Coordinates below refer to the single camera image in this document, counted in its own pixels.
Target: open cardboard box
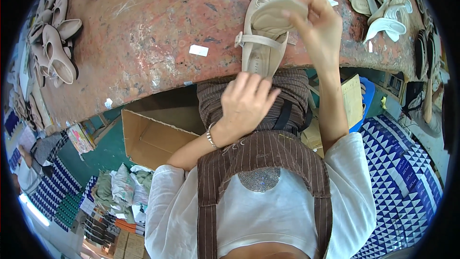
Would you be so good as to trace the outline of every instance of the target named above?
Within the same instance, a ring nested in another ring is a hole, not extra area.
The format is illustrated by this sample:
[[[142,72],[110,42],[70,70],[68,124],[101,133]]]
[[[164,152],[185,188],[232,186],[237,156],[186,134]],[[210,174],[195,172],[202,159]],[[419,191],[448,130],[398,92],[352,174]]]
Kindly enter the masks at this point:
[[[121,111],[126,156],[155,170],[171,155],[206,132],[194,87],[157,93]]]

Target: sequined patch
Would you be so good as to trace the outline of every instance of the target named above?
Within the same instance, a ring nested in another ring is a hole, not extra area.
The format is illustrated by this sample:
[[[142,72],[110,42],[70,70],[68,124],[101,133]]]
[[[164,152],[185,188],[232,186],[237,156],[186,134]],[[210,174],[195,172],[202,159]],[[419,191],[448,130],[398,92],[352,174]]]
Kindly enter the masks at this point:
[[[276,186],[280,180],[281,170],[265,167],[249,172],[238,173],[241,184],[253,192],[266,192]]]

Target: white sleeve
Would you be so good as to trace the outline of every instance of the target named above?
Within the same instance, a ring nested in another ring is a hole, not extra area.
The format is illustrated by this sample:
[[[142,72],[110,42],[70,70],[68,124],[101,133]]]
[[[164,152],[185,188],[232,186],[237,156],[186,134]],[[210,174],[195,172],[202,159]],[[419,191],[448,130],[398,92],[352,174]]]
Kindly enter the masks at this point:
[[[325,154],[331,182],[334,249],[350,258],[374,231],[377,211],[362,136],[350,133]]]
[[[171,165],[161,165],[153,173],[149,203],[145,211],[145,238],[158,227],[165,211],[185,181],[184,170]]]

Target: shoe strap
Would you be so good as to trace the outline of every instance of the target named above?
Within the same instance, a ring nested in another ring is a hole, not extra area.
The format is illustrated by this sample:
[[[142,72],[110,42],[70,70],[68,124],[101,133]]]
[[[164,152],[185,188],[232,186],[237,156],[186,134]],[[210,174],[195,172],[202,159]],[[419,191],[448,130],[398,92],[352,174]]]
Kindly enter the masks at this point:
[[[243,35],[243,32],[240,32],[236,37],[235,37],[235,47],[241,46],[243,47],[245,42],[250,42],[250,43],[259,43],[262,45],[267,45],[271,48],[280,50],[281,49],[281,43],[270,39],[265,36],[260,36],[260,35]]]

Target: hand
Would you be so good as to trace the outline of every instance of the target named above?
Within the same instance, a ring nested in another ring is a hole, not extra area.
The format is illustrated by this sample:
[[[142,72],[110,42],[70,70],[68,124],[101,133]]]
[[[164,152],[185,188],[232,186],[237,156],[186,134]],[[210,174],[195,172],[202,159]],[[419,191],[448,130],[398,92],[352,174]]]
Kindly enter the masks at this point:
[[[270,92],[271,80],[258,74],[240,72],[221,97],[222,118],[211,128],[217,147],[233,144],[261,123],[281,92]]]
[[[319,73],[339,70],[342,18],[327,0],[299,0],[308,5],[308,21],[293,11],[283,10],[283,15],[299,31],[313,66]]]

